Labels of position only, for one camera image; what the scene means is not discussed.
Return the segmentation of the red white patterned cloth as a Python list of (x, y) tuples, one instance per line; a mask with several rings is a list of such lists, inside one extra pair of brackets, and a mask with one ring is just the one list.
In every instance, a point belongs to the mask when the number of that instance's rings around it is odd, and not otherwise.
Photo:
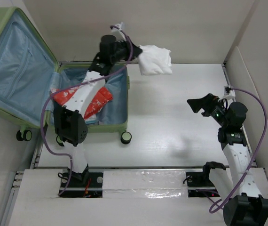
[(113, 95), (104, 86), (86, 85), (61, 92), (52, 88), (51, 92), (57, 92), (54, 100), (60, 105), (55, 108), (54, 114), (68, 120), (76, 114), (81, 115), (83, 119), (96, 118), (96, 114), (113, 99)]

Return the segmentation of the green suitcase with blue lining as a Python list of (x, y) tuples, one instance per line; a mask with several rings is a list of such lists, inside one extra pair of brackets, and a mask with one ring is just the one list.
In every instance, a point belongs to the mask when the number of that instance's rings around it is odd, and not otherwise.
[(21, 9), (0, 7), (0, 116), (20, 126), (17, 140), (54, 126), (51, 89), (80, 84), (89, 66), (60, 66)]

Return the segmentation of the white blue plastic packet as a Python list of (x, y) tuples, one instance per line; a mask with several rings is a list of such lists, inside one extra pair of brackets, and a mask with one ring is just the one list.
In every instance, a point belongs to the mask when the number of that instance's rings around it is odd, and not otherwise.
[(85, 123), (86, 125), (98, 125), (99, 121), (97, 118), (90, 117), (90, 118), (85, 119)]

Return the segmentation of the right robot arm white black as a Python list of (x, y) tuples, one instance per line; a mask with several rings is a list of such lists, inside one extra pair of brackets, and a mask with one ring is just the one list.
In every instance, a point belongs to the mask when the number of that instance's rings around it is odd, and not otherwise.
[(268, 219), (268, 199), (264, 198), (250, 172), (253, 159), (250, 157), (247, 140), (242, 130), (248, 112), (240, 102), (228, 104), (228, 98), (219, 98), (211, 93), (187, 103), (194, 113), (212, 117), (220, 126), (218, 141), (229, 169), (219, 162), (207, 162), (203, 166), (201, 181), (217, 190), (221, 201), (210, 207), (210, 213), (223, 211), (228, 226), (263, 226)]

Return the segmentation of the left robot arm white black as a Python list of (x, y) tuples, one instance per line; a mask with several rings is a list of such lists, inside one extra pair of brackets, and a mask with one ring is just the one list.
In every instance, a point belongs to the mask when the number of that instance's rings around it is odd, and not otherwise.
[(67, 183), (82, 187), (89, 181), (83, 146), (89, 131), (126, 132), (129, 77), (126, 66), (119, 62), (130, 62), (142, 52), (129, 37), (118, 40), (104, 35), (83, 81), (52, 89), (56, 141), (71, 161), (67, 172), (60, 174)]

